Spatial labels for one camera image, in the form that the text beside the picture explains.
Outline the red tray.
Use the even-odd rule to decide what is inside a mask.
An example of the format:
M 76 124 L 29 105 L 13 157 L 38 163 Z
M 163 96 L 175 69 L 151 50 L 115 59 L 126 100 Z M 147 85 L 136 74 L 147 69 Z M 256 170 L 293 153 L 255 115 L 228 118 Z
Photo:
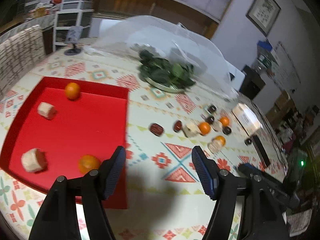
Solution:
M 1 150 L 1 168 L 42 193 L 60 175 L 79 177 L 82 156 L 106 160 L 126 144 L 129 90 L 79 80 L 80 96 L 71 101 L 65 95 L 68 83 L 69 79 L 60 77 L 42 78 L 18 110 Z M 41 102 L 55 106 L 52 120 L 37 113 Z M 45 153 L 47 167 L 42 172 L 26 172 L 21 164 L 22 154 L 32 148 Z

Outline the white mesh food cover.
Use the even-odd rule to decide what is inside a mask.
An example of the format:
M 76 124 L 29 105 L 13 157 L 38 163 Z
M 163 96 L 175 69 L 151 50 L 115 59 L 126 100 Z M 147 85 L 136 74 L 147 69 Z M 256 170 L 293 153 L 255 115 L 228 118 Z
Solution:
M 219 48 L 180 23 L 173 24 L 147 15 L 134 16 L 103 29 L 95 42 L 84 46 L 89 55 L 114 54 L 127 58 L 138 58 L 143 49 L 172 63 L 192 64 L 193 76 L 202 88 L 228 100 L 238 97 Z

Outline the dark plum table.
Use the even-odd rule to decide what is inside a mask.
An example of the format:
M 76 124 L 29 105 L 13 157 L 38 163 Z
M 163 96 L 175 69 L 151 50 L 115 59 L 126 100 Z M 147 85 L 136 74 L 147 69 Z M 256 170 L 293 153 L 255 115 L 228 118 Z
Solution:
M 250 145 L 251 143 L 252 143 L 251 138 L 247 138 L 247 139 L 245 140 L 245 145 Z

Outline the beige sugarcane piece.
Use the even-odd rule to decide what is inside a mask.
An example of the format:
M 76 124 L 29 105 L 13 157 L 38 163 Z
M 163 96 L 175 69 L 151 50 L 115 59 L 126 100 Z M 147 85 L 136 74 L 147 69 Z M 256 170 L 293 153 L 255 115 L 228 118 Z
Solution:
M 194 122 L 189 122 L 182 127 L 182 130 L 186 137 L 192 138 L 200 134 L 200 130 Z
M 35 173 L 47 167 L 46 156 L 38 148 L 32 148 L 21 156 L 21 164 L 26 172 Z
M 208 150 L 210 150 L 212 154 L 217 154 L 220 152 L 222 147 L 223 143 L 220 140 L 212 140 L 210 143 L 208 143 Z

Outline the black smartphone clear case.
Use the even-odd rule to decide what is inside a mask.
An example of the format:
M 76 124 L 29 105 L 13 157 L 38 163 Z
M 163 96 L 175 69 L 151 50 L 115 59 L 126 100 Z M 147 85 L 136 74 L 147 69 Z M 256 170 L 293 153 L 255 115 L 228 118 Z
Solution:
M 263 164 L 264 168 L 268 168 L 271 164 L 269 157 L 266 153 L 266 150 L 262 144 L 262 142 L 260 141 L 259 137 L 257 135 L 252 135 L 252 142 L 253 145 L 259 155 L 259 158 Z

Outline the beige sugarcane piece edge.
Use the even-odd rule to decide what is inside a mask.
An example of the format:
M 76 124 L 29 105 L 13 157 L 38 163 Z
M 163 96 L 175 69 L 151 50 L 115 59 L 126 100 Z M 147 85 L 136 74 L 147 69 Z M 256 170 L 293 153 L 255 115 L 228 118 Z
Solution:
M 48 120 L 52 120 L 54 118 L 54 116 L 56 115 L 57 110 L 56 110 L 55 106 L 53 106 L 47 102 L 41 102 L 38 105 L 37 113 L 40 116 L 42 116 Z

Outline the framed wall picture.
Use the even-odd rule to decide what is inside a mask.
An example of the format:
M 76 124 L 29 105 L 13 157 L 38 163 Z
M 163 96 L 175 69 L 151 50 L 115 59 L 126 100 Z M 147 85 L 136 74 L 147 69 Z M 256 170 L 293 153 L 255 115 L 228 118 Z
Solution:
M 280 11 L 281 7 L 275 0 L 254 0 L 246 17 L 267 37 Z

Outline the white drawer cabinet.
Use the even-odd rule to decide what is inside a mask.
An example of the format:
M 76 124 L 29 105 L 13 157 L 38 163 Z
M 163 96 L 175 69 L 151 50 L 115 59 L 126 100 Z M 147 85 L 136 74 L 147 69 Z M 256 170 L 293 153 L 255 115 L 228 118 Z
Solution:
M 81 38 L 89 37 L 94 0 L 62 0 L 61 10 L 55 15 L 53 51 L 64 47 L 67 33 L 72 26 L 83 28 Z

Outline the red jujube date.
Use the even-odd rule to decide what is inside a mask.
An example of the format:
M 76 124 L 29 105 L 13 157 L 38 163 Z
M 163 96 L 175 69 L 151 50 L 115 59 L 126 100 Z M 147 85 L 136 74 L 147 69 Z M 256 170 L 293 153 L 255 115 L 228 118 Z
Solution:
M 174 123 L 174 126 L 173 126 L 173 130 L 174 132 L 179 132 L 180 130 L 182 129 L 182 122 L 181 120 L 177 120 L 175 123 Z
M 152 123 L 149 127 L 149 131 L 155 136 L 160 137 L 164 132 L 164 128 L 157 123 Z

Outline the patterned fabric chair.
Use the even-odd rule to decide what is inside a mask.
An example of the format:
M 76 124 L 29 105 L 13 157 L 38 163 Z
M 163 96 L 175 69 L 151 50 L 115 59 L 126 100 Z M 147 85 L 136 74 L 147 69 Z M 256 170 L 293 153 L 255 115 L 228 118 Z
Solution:
M 46 57 L 40 25 L 20 31 L 1 44 L 1 98 Z

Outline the orange tangerine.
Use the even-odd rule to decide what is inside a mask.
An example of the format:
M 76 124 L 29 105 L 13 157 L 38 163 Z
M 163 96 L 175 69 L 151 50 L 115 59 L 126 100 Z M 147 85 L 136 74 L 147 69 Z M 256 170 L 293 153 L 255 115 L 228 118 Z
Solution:
M 210 124 L 208 122 L 199 123 L 198 128 L 199 128 L 200 133 L 202 135 L 207 135 L 211 130 L 211 126 L 210 126 Z
M 97 170 L 101 161 L 93 155 L 84 155 L 78 161 L 78 170 L 81 174 L 86 174 L 91 170 Z
M 76 100 L 80 94 L 80 86 L 77 83 L 70 82 L 65 87 L 65 95 L 69 100 Z
M 230 119 L 227 116 L 222 116 L 219 119 L 219 122 L 221 123 L 222 127 L 228 127 L 230 125 Z

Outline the white chair back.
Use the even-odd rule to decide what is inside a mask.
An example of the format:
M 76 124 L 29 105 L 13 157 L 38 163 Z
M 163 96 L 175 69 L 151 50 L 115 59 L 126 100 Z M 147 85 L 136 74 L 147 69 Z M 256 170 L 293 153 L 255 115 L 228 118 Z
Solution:
M 229 63 L 228 61 L 226 61 L 226 64 L 228 66 L 231 85 L 236 91 L 239 91 L 245 79 L 245 74 L 242 71 L 240 71 L 238 68 L 233 66 L 231 63 Z

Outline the dark plum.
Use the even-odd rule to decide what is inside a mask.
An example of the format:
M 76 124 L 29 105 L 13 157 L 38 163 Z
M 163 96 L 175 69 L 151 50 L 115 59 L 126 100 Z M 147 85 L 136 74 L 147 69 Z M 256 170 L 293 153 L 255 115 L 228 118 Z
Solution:
M 210 116 L 208 116 L 208 117 L 206 118 L 206 122 L 207 122 L 208 124 L 210 124 L 210 125 L 212 125 L 212 124 L 214 123 L 214 121 L 215 121 L 215 118 L 214 118 L 212 115 L 210 115 Z
M 209 112 L 210 114 L 213 114 L 216 112 L 216 107 L 214 105 L 210 105 L 207 107 L 207 112 Z
M 229 135 L 229 134 L 231 134 L 232 129 L 231 129 L 229 126 L 225 126 L 225 127 L 223 127 L 222 132 L 223 132 L 225 135 Z

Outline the water bottle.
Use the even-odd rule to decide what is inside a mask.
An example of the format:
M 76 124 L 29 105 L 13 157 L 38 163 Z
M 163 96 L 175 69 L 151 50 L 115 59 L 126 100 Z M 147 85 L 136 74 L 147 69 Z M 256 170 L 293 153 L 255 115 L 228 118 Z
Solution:
M 263 49 L 258 50 L 257 58 L 255 59 L 253 67 L 258 74 L 261 74 L 261 73 L 267 72 L 268 70 L 271 70 L 272 62 L 268 57 L 267 51 L 265 51 Z

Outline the plate of green spinach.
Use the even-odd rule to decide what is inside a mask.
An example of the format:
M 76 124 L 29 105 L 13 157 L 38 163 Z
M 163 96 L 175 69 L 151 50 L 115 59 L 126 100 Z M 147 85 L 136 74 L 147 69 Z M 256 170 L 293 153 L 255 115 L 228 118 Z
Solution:
M 193 78 L 194 66 L 189 63 L 171 63 L 156 57 L 147 50 L 139 52 L 140 76 L 149 78 L 165 87 L 186 90 L 196 84 Z

